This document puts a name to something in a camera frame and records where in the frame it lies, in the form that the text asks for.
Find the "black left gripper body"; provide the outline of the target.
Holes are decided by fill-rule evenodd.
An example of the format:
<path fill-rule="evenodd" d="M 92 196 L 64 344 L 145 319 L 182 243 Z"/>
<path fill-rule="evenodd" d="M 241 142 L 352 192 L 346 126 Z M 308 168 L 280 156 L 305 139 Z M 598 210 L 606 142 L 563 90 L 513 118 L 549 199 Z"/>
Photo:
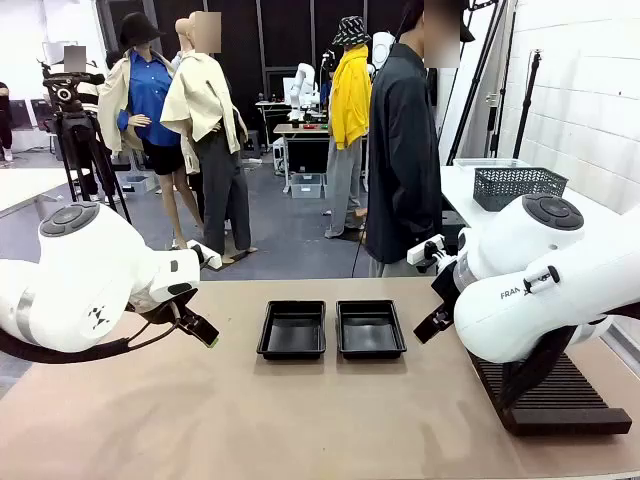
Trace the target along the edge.
<path fill-rule="evenodd" d="M 176 321 L 194 324 L 197 314 L 188 307 L 188 303 L 197 292 L 197 288 L 191 289 L 161 302 L 153 301 L 150 297 L 133 298 L 130 300 L 130 311 L 152 324 L 173 324 Z"/>

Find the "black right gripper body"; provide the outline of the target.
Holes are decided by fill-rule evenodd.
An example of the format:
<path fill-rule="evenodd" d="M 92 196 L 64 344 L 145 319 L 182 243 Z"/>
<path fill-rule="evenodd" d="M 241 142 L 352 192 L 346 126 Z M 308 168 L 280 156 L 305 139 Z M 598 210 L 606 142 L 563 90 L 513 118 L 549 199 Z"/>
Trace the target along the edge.
<path fill-rule="evenodd" d="M 452 313 L 455 303 L 460 296 L 460 290 L 455 283 L 455 268 L 457 261 L 453 260 L 445 267 L 440 267 L 435 280 L 432 282 L 432 289 L 443 301 L 442 308 L 447 313 Z"/>

